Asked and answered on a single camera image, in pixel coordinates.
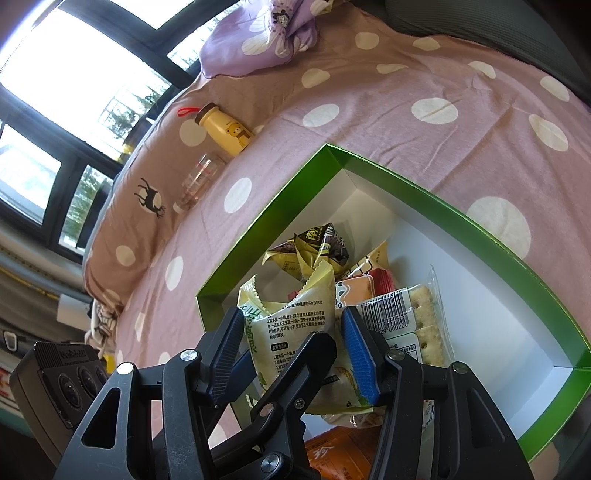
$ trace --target blue gripper pad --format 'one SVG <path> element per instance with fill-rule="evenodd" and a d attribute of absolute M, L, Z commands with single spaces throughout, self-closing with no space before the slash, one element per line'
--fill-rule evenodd
<path fill-rule="evenodd" d="M 244 315 L 235 307 L 226 312 L 217 330 L 208 335 L 212 340 L 203 353 L 202 365 L 209 373 L 206 392 L 214 404 L 226 391 L 243 334 Z"/>
<path fill-rule="evenodd" d="M 358 322 L 363 322 L 357 309 L 349 307 L 344 309 L 341 317 L 341 331 L 345 347 L 349 352 L 353 373 L 361 394 L 371 405 L 375 405 L 380 396 L 378 379 L 376 378 L 376 365 L 368 350 L 366 340 L 359 330 Z"/>

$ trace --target orange snack package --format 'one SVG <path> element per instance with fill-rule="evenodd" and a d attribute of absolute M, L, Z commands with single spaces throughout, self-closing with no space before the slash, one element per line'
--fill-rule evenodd
<path fill-rule="evenodd" d="M 335 427 L 306 442 L 310 466 L 327 480 L 365 480 L 378 447 L 380 427 Z"/>

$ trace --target glass cup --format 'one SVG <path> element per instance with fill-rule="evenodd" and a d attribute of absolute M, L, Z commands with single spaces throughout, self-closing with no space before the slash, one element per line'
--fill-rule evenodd
<path fill-rule="evenodd" d="M 216 154 L 207 153 L 201 157 L 195 168 L 182 185 L 183 196 L 177 202 L 179 208 L 189 210 L 206 194 L 226 164 Z"/>

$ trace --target yellow bottle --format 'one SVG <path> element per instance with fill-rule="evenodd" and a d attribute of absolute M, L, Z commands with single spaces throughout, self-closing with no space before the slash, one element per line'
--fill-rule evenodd
<path fill-rule="evenodd" d="M 216 143 L 235 157 L 244 150 L 253 137 L 244 125 L 220 111 L 215 103 L 208 103 L 197 114 L 195 121 L 201 125 Z"/>

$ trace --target cracker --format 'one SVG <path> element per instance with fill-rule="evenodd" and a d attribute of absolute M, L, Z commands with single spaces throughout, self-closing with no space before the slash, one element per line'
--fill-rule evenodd
<path fill-rule="evenodd" d="M 443 341 L 437 325 L 423 327 L 415 331 L 418 344 L 421 347 L 421 356 L 425 365 L 443 367 Z"/>
<path fill-rule="evenodd" d="M 413 305 L 414 318 L 417 321 L 417 329 L 437 325 L 435 311 L 433 310 L 433 298 L 426 285 L 420 285 L 408 291 L 410 302 Z"/>

